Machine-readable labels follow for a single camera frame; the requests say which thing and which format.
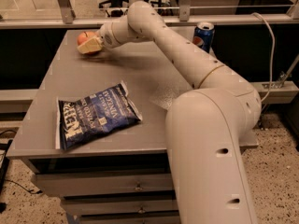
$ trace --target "blue chip bag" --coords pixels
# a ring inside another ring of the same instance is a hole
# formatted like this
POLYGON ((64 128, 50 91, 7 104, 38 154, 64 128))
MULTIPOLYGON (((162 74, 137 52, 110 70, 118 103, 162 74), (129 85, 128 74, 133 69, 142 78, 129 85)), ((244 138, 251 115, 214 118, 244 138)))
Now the blue chip bag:
POLYGON ((68 149, 142 120, 123 82, 76 102, 58 101, 60 148, 68 149))

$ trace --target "speckled floor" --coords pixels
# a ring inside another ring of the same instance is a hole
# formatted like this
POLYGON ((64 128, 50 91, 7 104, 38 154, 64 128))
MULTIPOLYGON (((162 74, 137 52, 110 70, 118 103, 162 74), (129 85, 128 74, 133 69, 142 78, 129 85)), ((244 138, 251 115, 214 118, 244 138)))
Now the speckled floor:
MULTIPOLYGON (((299 153, 297 141, 277 112, 263 117, 264 130, 255 129, 260 145, 248 149, 243 160, 248 173, 260 224, 299 223, 299 153)), ((27 189, 38 189, 30 182, 31 171, 21 161, 12 161, 6 179, 27 189)), ((67 223, 60 201, 44 194, 32 195, 11 182, 5 182, 0 203, 7 209, 1 224, 67 223)))
POLYGON ((299 223, 298 141, 277 114, 256 129, 259 147, 243 155, 255 209, 261 224, 299 223))

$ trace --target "soda can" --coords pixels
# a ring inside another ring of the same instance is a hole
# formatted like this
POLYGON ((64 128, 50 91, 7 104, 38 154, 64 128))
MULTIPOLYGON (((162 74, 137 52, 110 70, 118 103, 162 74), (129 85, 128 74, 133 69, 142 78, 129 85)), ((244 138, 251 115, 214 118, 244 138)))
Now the soda can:
POLYGON ((194 29, 193 44, 207 53, 212 45, 215 29, 210 22, 200 22, 194 29))

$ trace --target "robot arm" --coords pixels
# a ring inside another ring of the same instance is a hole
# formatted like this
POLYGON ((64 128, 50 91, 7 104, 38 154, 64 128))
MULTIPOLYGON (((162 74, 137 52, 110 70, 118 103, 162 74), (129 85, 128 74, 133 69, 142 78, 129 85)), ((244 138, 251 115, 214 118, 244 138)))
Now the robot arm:
POLYGON ((167 153, 183 224, 257 223, 239 140, 261 114, 258 92, 228 66, 168 28, 147 3, 98 31, 104 46, 153 41, 194 88, 166 117, 167 153))

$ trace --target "table top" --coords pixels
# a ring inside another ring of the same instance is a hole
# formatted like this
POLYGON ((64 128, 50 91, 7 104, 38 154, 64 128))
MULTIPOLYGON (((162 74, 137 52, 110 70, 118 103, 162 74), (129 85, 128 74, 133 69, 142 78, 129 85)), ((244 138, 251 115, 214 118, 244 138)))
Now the table top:
POLYGON ((93 56, 67 31, 7 153, 11 159, 165 152, 164 120, 173 99, 191 89, 152 42, 128 43, 93 56), (76 101, 123 80, 143 116, 135 126, 67 151, 55 148, 57 100, 76 101))

